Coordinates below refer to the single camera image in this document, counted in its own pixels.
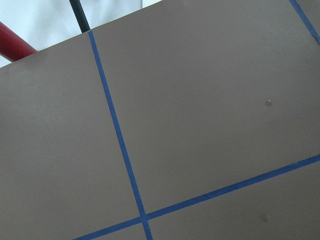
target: red pipe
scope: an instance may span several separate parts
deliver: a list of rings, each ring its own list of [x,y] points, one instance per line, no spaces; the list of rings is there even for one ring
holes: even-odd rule
[[[0,21],[0,55],[11,62],[36,53],[32,46]]]

